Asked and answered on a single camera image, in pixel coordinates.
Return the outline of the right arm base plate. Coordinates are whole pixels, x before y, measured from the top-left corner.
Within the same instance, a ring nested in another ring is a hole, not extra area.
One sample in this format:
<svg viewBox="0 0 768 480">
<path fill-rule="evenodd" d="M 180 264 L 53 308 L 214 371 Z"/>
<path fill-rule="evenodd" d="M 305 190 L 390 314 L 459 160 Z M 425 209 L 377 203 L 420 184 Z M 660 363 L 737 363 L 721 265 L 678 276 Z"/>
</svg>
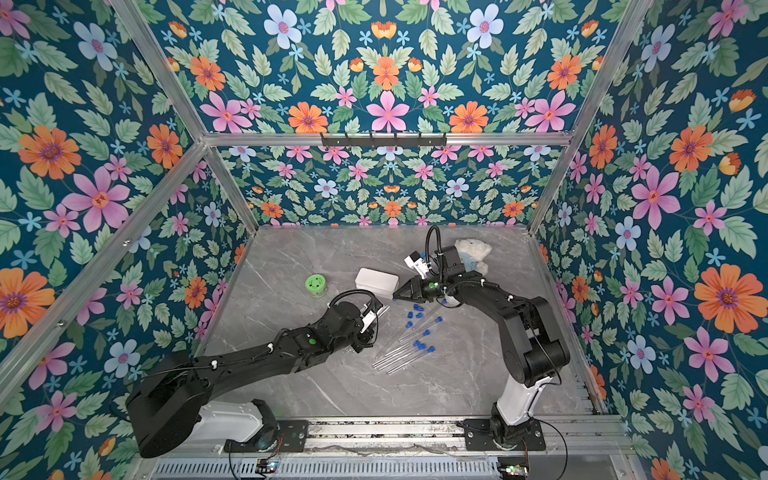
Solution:
<svg viewBox="0 0 768 480">
<path fill-rule="evenodd" d="M 464 419 L 457 423 L 464 432 L 468 451 L 544 451 L 541 423 L 535 419 L 507 425 L 500 417 Z"/>
</svg>

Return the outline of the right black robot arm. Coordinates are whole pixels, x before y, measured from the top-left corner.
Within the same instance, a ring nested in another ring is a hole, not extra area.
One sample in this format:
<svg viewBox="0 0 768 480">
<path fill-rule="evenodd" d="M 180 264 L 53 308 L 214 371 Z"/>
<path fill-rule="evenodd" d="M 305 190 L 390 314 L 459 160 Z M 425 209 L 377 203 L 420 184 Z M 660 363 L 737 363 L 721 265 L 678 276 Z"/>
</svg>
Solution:
<svg viewBox="0 0 768 480">
<path fill-rule="evenodd" d="M 534 432 L 533 410 L 543 391 L 562 383 L 560 370 L 570 362 L 552 306 L 543 297 L 510 293 L 483 274 L 466 270 L 454 247 L 436 251 L 430 260 L 414 251 L 404 262 L 416 275 L 393 293 L 394 299 L 446 300 L 453 307 L 472 307 L 497 324 L 509 376 L 492 406 L 487 433 L 503 449 L 521 443 Z"/>
</svg>

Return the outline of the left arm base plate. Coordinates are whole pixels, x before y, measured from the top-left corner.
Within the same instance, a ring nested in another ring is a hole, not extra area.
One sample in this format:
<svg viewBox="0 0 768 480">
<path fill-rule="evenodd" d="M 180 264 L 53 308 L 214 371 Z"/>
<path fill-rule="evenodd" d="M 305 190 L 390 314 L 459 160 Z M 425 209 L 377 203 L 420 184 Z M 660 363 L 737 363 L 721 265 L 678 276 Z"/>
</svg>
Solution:
<svg viewBox="0 0 768 480">
<path fill-rule="evenodd" d="M 263 426 L 251 439 L 244 442 L 227 440 L 226 453 L 298 453 L 304 450 L 308 439 L 309 422 L 306 420 L 278 420 Z"/>
</svg>

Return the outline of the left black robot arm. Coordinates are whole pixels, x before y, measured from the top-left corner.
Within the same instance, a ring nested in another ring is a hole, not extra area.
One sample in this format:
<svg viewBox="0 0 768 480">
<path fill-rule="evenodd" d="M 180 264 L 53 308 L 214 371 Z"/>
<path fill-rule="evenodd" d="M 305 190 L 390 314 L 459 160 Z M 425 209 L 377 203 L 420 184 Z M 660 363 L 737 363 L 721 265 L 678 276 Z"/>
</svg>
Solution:
<svg viewBox="0 0 768 480">
<path fill-rule="evenodd" d="M 241 387 L 325 363 L 346 348 L 374 346 L 385 305 L 370 291 L 364 306 L 349 302 L 349 290 L 334 297 L 321 318 L 304 327 L 281 329 L 262 345 L 227 354 L 191 357 L 176 352 L 143 378 L 125 402 L 141 457 L 169 453 L 193 437 L 247 442 L 266 424 L 255 404 L 211 408 Z"/>
</svg>

